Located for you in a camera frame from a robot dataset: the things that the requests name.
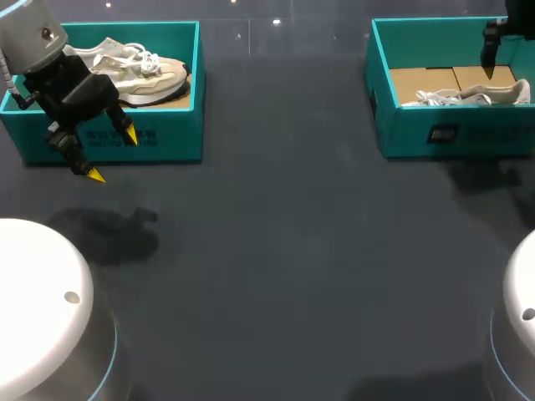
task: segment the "white sneaker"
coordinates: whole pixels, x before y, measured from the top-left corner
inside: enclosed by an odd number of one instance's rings
[[[531,102],[529,82],[520,79],[513,86],[493,88],[477,85],[459,92],[454,89],[442,89],[436,92],[416,92],[417,101],[402,106],[438,106],[448,104],[526,104]]]
[[[65,46],[67,55],[78,54],[93,74],[109,75],[119,100],[131,107],[176,99],[190,88],[190,69],[182,61],[159,57],[138,43],[121,44],[107,38],[94,48]]]

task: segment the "shoelace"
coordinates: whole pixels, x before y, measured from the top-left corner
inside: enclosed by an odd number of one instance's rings
[[[141,66],[142,73],[152,74],[160,70],[161,64],[160,64],[160,58],[158,57],[158,54],[146,51],[145,47],[139,43],[127,43],[125,47],[135,48],[136,50],[139,50],[137,54],[135,54],[134,56],[131,56],[129,59],[133,59],[136,55],[141,56],[140,66]]]
[[[418,96],[418,103],[428,104],[429,106],[439,106],[442,104],[459,104],[461,101],[457,98],[459,91],[454,89],[441,89],[436,92],[424,92],[419,90],[416,92]]]
[[[139,43],[127,43],[125,47],[137,50],[137,53],[132,54],[128,58],[110,57],[115,61],[121,63],[121,67],[140,67],[143,74],[153,74],[160,71],[161,63],[158,54],[151,53],[145,50],[145,47]],[[134,60],[135,57],[141,56],[141,60]],[[104,55],[97,54],[93,60],[93,66],[96,66]]]

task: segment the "cardboard insert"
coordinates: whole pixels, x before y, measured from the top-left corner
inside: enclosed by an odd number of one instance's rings
[[[512,86],[515,80],[508,66],[494,68],[489,79],[480,66],[453,67],[445,69],[391,69],[398,103],[404,104],[418,100],[416,92],[436,92],[441,89],[464,90],[476,85],[495,87]]]

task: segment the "table surface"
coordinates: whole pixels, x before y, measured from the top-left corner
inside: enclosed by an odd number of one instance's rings
[[[2,215],[88,258],[136,400],[483,397],[489,315],[535,226],[533,163],[385,160],[362,66],[371,18],[502,0],[49,2],[62,21],[201,20],[200,165],[103,166],[99,185],[23,166],[0,135]]]

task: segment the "open box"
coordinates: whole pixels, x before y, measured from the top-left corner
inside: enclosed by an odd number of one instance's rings
[[[483,29],[496,18],[372,21],[365,78],[384,156],[531,154],[535,104],[401,106],[391,73],[394,69],[479,66]],[[526,79],[533,87],[535,41],[504,38],[497,64],[508,66],[516,80]]]
[[[79,126],[84,153],[95,162],[198,161],[202,157],[205,69],[198,22],[66,23],[69,43],[92,48],[106,37],[120,43],[141,43],[161,57],[175,58],[191,68],[190,93],[173,107],[125,108],[134,121],[138,146],[124,146],[105,114]],[[15,84],[23,95],[24,77]],[[18,108],[10,93],[0,105],[0,119],[23,160],[30,164],[63,162],[44,138],[52,121],[37,104]]]

